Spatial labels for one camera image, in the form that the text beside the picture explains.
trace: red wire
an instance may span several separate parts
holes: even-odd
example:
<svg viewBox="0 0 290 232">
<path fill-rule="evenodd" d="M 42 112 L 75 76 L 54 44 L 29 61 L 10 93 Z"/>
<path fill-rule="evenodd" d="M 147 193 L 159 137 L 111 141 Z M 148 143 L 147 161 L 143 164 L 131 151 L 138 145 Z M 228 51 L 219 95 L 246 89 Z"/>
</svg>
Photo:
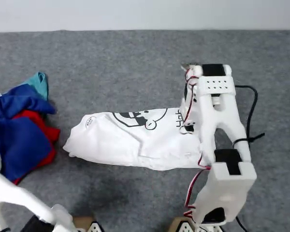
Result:
<svg viewBox="0 0 290 232">
<path fill-rule="evenodd" d="M 201 160 L 202 160 L 202 155 L 201 155 L 201 157 L 200 157 L 200 159 L 199 159 L 199 161 L 198 161 L 198 165 L 199 165 L 200 167 L 202 167 L 202 168 L 205 168 L 205 169 L 207 169 L 207 170 L 210 170 L 210 169 L 211 169 L 211 166 L 203 166 L 203 165 L 200 165 Z"/>
<path fill-rule="evenodd" d="M 196 182 L 196 180 L 198 179 L 199 175 L 205 171 L 207 169 L 202 169 L 201 171 L 199 171 L 194 178 L 192 179 L 192 181 L 190 182 L 189 188 L 188 188 L 188 193 L 186 196 L 186 200 L 185 200 L 185 207 L 188 207 L 189 201 L 190 201 L 190 197 L 191 197 L 191 193 L 192 193 L 192 189 L 193 189 L 193 185 Z"/>
</svg>

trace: blue cloth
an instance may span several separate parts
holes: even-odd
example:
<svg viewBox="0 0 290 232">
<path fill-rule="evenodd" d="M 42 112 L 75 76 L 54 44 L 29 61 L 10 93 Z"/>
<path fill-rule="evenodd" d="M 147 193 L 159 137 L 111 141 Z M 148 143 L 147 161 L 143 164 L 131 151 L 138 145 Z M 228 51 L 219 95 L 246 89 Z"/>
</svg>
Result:
<svg viewBox="0 0 290 232">
<path fill-rule="evenodd" d="M 23 110 L 54 114 L 55 109 L 28 84 L 0 97 L 0 156 L 2 174 L 14 181 L 36 167 L 51 151 L 51 144 L 29 118 L 12 119 Z"/>
<path fill-rule="evenodd" d="M 47 101 L 48 99 L 48 83 L 47 77 L 43 72 L 37 72 L 34 76 L 30 77 L 23 84 L 28 84 L 40 94 L 40 96 Z"/>
<path fill-rule="evenodd" d="M 11 119 L 22 110 L 54 114 L 55 109 L 28 84 L 12 88 L 0 97 L 0 119 Z"/>
<path fill-rule="evenodd" d="M 29 118 L 0 120 L 1 173 L 10 181 L 31 171 L 51 150 L 47 137 Z"/>
</svg>

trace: white t-shirt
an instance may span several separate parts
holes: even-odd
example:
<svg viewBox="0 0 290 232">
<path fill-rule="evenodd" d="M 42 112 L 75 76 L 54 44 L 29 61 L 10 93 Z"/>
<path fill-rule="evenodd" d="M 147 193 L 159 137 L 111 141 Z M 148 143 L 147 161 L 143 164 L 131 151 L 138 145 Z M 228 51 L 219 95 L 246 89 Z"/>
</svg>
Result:
<svg viewBox="0 0 290 232">
<path fill-rule="evenodd" d="M 181 134 L 179 108 L 85 115 L 63 149 L 91 162 L 153 170 L 196 168 L 198 132 Z"/>
</svg>

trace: wire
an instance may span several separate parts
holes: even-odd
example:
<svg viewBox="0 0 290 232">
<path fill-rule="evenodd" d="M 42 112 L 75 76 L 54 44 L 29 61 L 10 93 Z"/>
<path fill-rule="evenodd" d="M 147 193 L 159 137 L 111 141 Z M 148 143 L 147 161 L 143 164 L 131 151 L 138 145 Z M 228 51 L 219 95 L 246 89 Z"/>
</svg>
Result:
<svg viewBox="0 0 290 232">
<path fill-rule="evenodd" d="M 219 226 L 222 232 L 226 232 L 222 226 Z"/>
<path fill-rule="evenodd" d="M 252 87 L 252 86 L 241 86 L 241 85 L 236 85 L 236 88 L 249 88 L 254 92 L 254 100 L 253 103 L 251 105 L 250 111 L 249 111 L 249 115 L 247 118 L 247 124 L 246 124 L 246 138 L 242 138 L 242 139 L 237 139 L 233 142 L 233 147 L 237 142 L 240 141 L 247 141 L 248 144 L 252 143 L 253 141 L 255 141 L 256 139 L 259 139 L 263 136 L 265 136 L 265 133 L 261 133 L 259 135 L 257 135 L 256 137 L 250 137 L 250 123 L 251 123 L 251 118 L 252 118 L 252 114 L 255 110 L 257 101 L 258 101 L 258 92 L 257 90 Z M 248 232 L 248 230 L 245 228 L 245 226 L 243 226 L 243 224 L 241 223 L 240 219 L 238 218 L 238 216 L 235 217 L 237 223 L 239 224 L 239 226 L 243 229 L 243 231 Z"/>
<path fill-rule="evenodd" d="M 195 208 L 193 205 L 189 205 L 189 201 L 190 201 L 190 197 L 191 197 L 191 193 L 192 193 L 192 189 L 193 189 L 193 185 L 196 182 L 196 180 L 198 179 L 198 177 L 200 176 L 200 174 L 205 171 L 207 169 L 202 169 L 201 171 L 199 171 L 194 178 L 192 179 L 192 181 L 189 184 L 189 188 L 188 188 L 188 192 L 187 192 L 187 196 L 186 196 L 186 200 L 185 200 L 185 207 L 188 208 Z"/>
<path fill-rule="evenodd" d="M 203 227 L 200 226 L 200 228 L 201 228 L 202 230 L 204 230 L 205 232 L 208 232 L 208 231 L 207 231 L 206 229 L 204 229 Z"/>
<path fill-rule="evenodd" d="M 238 218 L 238 216 L 236 216 L 235 219 L 236 219 L 237 223 L 240 225 L 240 227 L 243 229 L 243 231 L 248 232 L 248 230 L 245 228 L 245 226 L 243 226 L 243 224 L 241 223 L 241 221 Z"/>
<path fill-rule="evenodd" d="M 257 101 L 258 101 L 258 92 L 252 86 L 236 85 L 235 87 L 236 88 L 249 88 L 249 89 L 251 89 L 254 92 L 254 100 L 253 100 L 253 103 L 252 103 L 251 108 L 250 108 L 250 112 L 249 112 L 249 115 L 248 115 L 248 118 L 247 118 L 247 125 L 246 125 L 246 135 L 247 135 L 247 138 L 249 138 L 250 137 L 250 122 L 251 122 L 252 114 L 253 114 L 253 112 L 255 110 L 255 107 L 256 107 L 256 104 L 257 104 Z"/>
</svg>

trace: black graphic print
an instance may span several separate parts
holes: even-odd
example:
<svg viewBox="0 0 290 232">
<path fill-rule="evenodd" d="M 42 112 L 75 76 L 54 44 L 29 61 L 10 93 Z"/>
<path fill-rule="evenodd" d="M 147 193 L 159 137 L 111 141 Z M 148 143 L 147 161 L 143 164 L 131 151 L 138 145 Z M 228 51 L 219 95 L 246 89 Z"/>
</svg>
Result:
<svg viewBox="0 0 290 232">
<path fill-rule="evenodd" d="M 139 112 L 113 113 L 114 118 L 127 127 L 142 127 L 154 130 L 168 109 L 144 110 Z"/>
</svg>

